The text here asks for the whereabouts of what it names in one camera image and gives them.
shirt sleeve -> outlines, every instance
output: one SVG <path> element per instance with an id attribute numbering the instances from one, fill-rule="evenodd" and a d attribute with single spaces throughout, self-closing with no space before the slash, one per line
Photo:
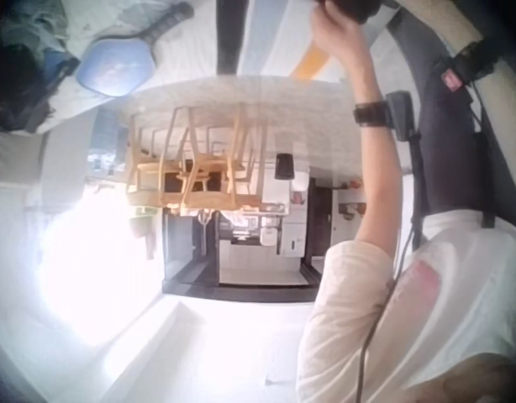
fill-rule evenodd
<path id="1" fill-rule="evenodd" d="M 392 265 L 382 249 L 360 241 L 328 251 L 299 347 L 299 401 L 342 402 L 353 393 L 358 353 L 387 298 Z"/>

sunlight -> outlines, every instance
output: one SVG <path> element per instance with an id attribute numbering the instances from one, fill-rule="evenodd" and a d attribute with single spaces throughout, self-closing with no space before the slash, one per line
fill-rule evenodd
<path id="1" fill-rule="evenodd" d="M 122 193 L 86 194 L 47 230 L 39 282 L 47 306 L 85 343 L 116 336 L 160 292 L 162 270 L 145 259 Z"/>

watch strap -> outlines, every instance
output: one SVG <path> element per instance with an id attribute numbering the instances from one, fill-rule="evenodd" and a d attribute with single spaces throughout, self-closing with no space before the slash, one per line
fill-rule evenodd
<path id="1" fill-rule="evenodd" d="M 355 122 L 362 127 L 390 127 L 388 105 L 385 101 L 357 103 L 353 111 Z"/>

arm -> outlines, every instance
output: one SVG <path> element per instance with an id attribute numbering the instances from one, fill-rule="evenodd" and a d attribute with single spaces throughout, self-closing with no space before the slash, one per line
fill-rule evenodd
<path id="1" fill-rule="evenodd" d="M 361 28 L 330 2 L 316 8 L 312 23 L 314 41 L 345 66 L 355 101 L 380 101 Z M 363 128 L 361 136 L 366 214 L 355 241 L 335 245 L 327 253 L 313 314 L 299 347 L 301 402 L 353 397 L 357 352 L 382 309 L 392 278 L 402 191 L 396 145 L 387 128 Z"/>
<path id="2" fill-rule="evenodd" d="M 361 27 L 333 3 L 313 15 L 314 40 L 345 67 L 356 103 L 382 100 Z M 376 245 L 394 259 L 402 211 L 402 170 L 388 128 L 361 128 L 366 214 L 356 240 Z"/>

blue paddle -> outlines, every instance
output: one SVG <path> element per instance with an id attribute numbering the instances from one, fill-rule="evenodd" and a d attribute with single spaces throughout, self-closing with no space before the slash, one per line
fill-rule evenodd
<path id="1" fill-rule="evenodd" d="M 194 16 L 189 3 L 178 3 L 155 24 L 131 37 L 100 39 L 87 49 L 76 79 L 89 90 L 122 97 L 153 76 L 153 44 L 169 29 Z"/>

